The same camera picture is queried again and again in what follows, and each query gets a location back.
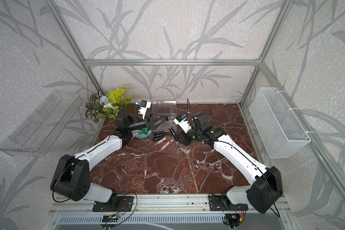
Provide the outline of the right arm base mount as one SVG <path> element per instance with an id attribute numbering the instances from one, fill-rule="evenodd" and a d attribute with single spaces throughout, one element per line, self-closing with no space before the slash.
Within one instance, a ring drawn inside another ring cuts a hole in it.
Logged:
<path id="1" fill-rule="evenodd" d="M 232 204 L 225 195 L 215 195 L 209 193 L 209 208 L 210 211 L 247 211 L 247 204 Z"/>

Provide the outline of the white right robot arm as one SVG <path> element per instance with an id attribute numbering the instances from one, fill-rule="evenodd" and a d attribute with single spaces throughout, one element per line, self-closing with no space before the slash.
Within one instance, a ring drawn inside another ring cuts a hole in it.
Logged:
<path id="1" fill-rule="evenodd" d="M 229 205 L 250 204 L 259 213 L 265 214 L 283 196 L 282 178 L 275 166 L 267 167 L 245 152 L 219 126 L 211 125 L 203 112 L 192 114 L 190 121 L 184 114 L 174 123 L 182 132 L 174 134 L 174 140 L 185 146 L 193 141 L 209 145 L 229 160 L 245 177 L 247 186 L 233 186 L 223 197 Z"/>

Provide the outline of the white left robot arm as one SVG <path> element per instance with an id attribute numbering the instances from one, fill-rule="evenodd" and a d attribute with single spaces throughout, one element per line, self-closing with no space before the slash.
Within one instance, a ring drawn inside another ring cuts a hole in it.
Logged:
<path id="1" fill-rule="evenodd" d="M 122 149 L 133 138 L 134 130 L 155 130 L 168 120 L 167 116 L 146 113 L 142 117 L 122 109 L 115 118 L 117 128 L 103 141 L 74 156 L 64 155 L 57 164 L 50 189 L 73 201 L 81 199 L 99 203 L 114 202 L 117 193 L 112 189 L 91 182 L 91 170 L 110 154 Z"/>

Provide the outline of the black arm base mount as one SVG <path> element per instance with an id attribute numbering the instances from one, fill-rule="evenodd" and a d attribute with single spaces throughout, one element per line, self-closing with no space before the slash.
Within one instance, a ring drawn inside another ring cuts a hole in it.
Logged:
<path id="1" fill-rule="evenodd" d="M 112 197 L 106 203 L 95 202 L 92 212 L 130 212 L 134 203 L 133 196 Z"/>

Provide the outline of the clear acrylic lipstick organizer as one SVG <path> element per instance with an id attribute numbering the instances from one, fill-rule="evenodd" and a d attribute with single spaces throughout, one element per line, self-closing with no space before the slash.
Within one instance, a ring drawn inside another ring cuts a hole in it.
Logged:
<path id="1" fill-rule="evenodd" d="M 164 121 L 155 131 L 165 131 L 167 133 L 170 133 L 169 128 L 173 128 L 174 131 L 177 131 L 177 125 L 174 122 L 174 119 L 177 117 L 176 101 L 153 101 L 152 112 L 159 116 L 168 118 L 168 120 Z"/>

